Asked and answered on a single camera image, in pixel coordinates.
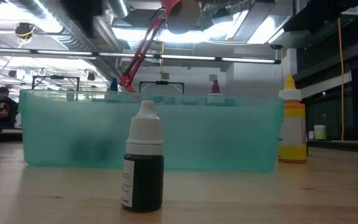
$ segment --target wooden table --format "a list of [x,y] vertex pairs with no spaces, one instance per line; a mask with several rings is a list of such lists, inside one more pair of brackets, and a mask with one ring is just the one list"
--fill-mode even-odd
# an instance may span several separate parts
[[0,144],[0,223],[358,223],[358,153],[310,149],[271,174],[165,172],[163,208],[130,213],[121,171],[26,166]]

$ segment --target teal plastic bin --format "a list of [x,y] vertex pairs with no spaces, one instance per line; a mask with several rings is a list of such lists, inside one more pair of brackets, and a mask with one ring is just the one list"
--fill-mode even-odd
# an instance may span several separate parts
[[162,120],[165,168],[268,172],[283,121],[279,98],[22,90],[24,159],[35,166],[121,168],[141,100]]

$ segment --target person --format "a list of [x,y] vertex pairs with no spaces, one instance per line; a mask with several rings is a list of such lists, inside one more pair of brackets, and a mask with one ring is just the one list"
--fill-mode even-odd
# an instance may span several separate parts
[[18,104],[9,97],[9,90],[0,87],[0,122],[14,125]]

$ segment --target yellow squeeze bottle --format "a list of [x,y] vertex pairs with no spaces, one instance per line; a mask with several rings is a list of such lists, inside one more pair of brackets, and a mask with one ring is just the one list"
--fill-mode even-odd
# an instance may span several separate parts
[[291,73],[285,78],[284,90],[278,96],[284,100],[284,122],[278,139],[277,160],[306,163],[305,105],[300,103],[301,91],[295,88]]

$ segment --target yellow bottle cap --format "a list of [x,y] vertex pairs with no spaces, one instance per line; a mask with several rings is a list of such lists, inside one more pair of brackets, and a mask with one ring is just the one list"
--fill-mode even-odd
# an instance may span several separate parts
[[285,77],[284,90],[296,90],[295,81],[292,78],[292,73],[288,73]]

